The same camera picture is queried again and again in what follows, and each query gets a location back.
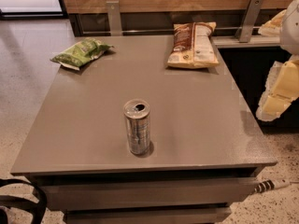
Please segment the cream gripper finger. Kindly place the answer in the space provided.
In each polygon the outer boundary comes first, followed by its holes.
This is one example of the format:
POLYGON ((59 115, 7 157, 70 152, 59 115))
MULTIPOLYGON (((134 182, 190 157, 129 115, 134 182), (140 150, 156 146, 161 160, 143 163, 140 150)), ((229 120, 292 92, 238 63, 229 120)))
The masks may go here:
POLYGON ((280 28, 285 13, 286 10, 282 10, 276 16, 274 16, 270 21, 264 23, 259 28, 258 34, 263 36, 279 36, 280 28))
POLYGON ((274 62, 265 82, 256 110, 262 121, 278 119, 299 98, 299 56, 292 55, 285 62, 274 62))

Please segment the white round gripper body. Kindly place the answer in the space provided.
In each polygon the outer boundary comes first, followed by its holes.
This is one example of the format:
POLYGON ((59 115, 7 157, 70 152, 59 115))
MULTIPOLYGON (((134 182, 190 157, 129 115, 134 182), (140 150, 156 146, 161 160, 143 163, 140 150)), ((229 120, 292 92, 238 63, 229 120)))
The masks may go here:
POLYGON ((299 55, 299 0, 292 0, 283 16, 280 46, 292 55, 299 55))

